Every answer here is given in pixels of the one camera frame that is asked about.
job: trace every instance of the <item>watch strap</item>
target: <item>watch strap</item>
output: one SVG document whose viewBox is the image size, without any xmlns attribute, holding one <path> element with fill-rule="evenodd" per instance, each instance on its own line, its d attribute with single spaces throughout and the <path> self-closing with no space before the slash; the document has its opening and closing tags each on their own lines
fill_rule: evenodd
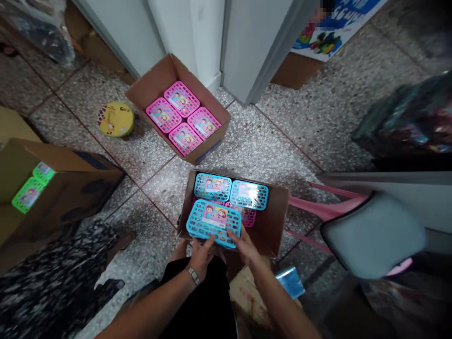
<svg viewBox="0 0 452 339">
<path fill-rule="evenodd" d="M 186 270 L 190 273 L 190 275 L 192 276 L 193 281 L 194 281 L 194 283 L 196 284 L 196 286 L 199 286 L 199 284 L 201 283 L 201 280 L 199 279 L 198 274 L 194 271 L 194 269 L 192 269 L 190 266 L 187 266 L 185 269 L 186 269 Z"/>
</svg>

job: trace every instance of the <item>black and white patterned cloth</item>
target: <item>black and white patterned cloth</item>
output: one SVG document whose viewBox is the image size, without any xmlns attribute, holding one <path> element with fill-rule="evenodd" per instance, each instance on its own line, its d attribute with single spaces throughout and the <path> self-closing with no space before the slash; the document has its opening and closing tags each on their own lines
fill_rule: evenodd
<svg viewBox="0 0 452 339">
<path fill-rule="evenodd" d="M 69 240 L 49 243 L 0 277 L 0 338 L 72 338 L 119 291 L 94 286 L 118 233 L 97 220 Z"/>
</svg>

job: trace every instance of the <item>green plastic basket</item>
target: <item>green plastic basket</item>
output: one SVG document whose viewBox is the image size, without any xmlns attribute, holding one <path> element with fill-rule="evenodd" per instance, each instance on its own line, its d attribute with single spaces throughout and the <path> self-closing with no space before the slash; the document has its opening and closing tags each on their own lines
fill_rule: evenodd
<svg viewBox="0 0 452 339">
<path fill-rule="evenodd" d="M 26 214 L 45 187 L 46 185 L 44 183 L 35 177 L 31 177 L 14 196 L 11 204 L 23 214 Z"/>
<path fill-rule="evenodd" d="M 48 182 L 53 178 L 54 174 L 55 171 L 42 161 L 33 170 L 33 176 L 44 185 L 48 184 Z"/>
</svg>

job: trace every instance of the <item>yellow tin can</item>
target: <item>yellow tin can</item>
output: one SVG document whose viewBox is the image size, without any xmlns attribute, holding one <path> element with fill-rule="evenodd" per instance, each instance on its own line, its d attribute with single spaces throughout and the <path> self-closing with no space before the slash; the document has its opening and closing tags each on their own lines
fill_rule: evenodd
<svg viewBox="0 0 452 339">
<path fill-rule="evenodd" d="M 131 108 L 121 101 L 112 101 L 99 110 L 97 124 L 109 137 L 125 137 L 133 130 L 134 114 Z"/>
</svg>

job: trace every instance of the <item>hand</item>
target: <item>hand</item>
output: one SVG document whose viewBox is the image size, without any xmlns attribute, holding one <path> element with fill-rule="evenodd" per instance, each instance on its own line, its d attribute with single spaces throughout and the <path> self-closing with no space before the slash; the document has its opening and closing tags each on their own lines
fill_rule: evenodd
<svg viewBox="0 0 452 339">
<path fill-rule="evenodd" d="M 215 236 L 210 237 L 204 245 L 201 245 L 198 239 L 193 238 L 192 258 L 188 265 L 196 272 L 201 281 L 206 278 L 207 265 L 213 258 L 213 254 L 210 254 L 209 250 L 214 242 Z"/>
<path fill-rule="evenodd" d="M 228 229 L 227 235 L 229 235 L 229 237 L 237 245 L 237 249 L 240 252 L 240 258 L 242 258 L 242 261 L 245 264 L 249 265 L 250 263 L 257 263 L 260 260 L 259 252 L 251 241 L 250 236 L 246 232 L 243 224 L 240 239 L 230 229 Z"/>
</svg>

